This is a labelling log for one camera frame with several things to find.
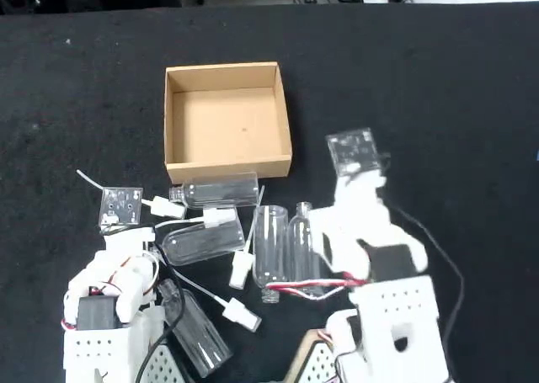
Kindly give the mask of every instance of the cardboard box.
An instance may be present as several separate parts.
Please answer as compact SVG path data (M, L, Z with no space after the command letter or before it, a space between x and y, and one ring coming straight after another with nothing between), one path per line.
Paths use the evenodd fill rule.
M277 63L167 68L164 150L173 184L251 171L286 176L292 148Z

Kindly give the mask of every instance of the perforated white panel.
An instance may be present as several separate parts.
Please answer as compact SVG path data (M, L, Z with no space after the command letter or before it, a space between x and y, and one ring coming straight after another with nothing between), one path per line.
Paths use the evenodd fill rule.
M147 383L185 383L176 361L166 345L159 345L144 374Z
M326 383L335 377L335 357L326 343L315 343L297 383Z

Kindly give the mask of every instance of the transparent bottle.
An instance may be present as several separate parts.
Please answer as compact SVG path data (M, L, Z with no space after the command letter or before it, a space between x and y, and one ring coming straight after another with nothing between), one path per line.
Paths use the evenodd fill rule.
M312 250L309 223L311 209L309 202L298 203L296 215L288 225L284 263L285 276L291 281L320 279L320 257ZM312 295L321 295L323 292L320 287L304 288L303 291Z
M219 226L208 227L200 223L171 231L163 239L163 250L174 266L228 254L243 248L244 245L245 237L237 212L234 220Z
M166 279L158 289L163 297L165 318L171 323L178 316L182 306L178 288L171 279ZM193 294L184 289L184 295L185 314L173 333L199 375L207 377L224 364L232 356L232 352L202 311Z
M276 205L255 210L253 278L262 288L262 302L277 303L279 292L265 289L269 282L285 282L284 253L288 211Z
M256 173L194 178L171 188L169 195L171 201L183 202L191 209L255 206L259 197L259 180Z

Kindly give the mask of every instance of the white robotic hand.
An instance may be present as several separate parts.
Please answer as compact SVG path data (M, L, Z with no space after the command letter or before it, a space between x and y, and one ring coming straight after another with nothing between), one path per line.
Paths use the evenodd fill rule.
M335 273L370 283L351 289L353 309L326 325L343 383L449 381L424 245L391 223L376 190L382 176L370 130L328 136L338 174L334 205L313 210L313 251Z
M107 249L69 282L61 323L66 383L135 381L163 333L164 311L154 305L153 289L159 262L143 249L153 238L144 229L106 237ZM149 307L140 311L142 305Z

